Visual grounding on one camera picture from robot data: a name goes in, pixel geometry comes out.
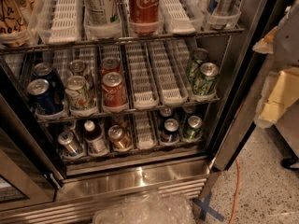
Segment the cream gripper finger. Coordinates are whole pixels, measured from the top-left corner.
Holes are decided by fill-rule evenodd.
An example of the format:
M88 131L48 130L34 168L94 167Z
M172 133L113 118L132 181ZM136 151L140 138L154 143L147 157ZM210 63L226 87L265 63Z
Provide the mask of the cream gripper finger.
M271 127L298 100L299 68L293 66L278 73L270 72L261 90L254 123L263 129Z

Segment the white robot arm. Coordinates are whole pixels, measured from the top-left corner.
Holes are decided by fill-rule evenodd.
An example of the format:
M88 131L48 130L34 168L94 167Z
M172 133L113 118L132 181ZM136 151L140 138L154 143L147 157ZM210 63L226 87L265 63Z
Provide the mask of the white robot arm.
M276 124L299 100L299 0L264 38L253 46L261 54L272 54L289 68L270 72L261 90L254 122L261 128Z

